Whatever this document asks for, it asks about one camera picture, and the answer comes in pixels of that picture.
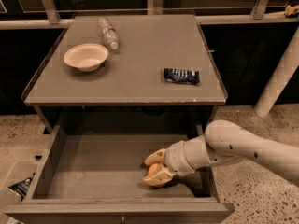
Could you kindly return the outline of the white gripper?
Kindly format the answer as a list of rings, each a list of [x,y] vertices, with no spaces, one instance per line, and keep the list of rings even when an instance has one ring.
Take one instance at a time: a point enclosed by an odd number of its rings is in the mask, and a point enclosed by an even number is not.
[[[161,164],[153,174],[146,175],[143,181],[153,187],[170,182],[174,175],[183,177],[193,174],[195,170],[189,165],[185,157],[184,144],[184,141],[178,141],[172,144],[168,149],[161,148],[150,154],[144,160],[147,166],[151,166],[154,163]]]

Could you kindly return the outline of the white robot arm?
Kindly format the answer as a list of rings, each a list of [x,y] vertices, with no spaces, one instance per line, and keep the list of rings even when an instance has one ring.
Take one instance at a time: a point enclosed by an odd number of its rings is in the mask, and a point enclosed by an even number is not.
[[[175,176],[239,159],[254,161],[294,185],[299,184],[298,147],[264,139],[227,120],[214,120],[204,134],[150,154],[145,164],[155,168],[143,181],[159,187]]]

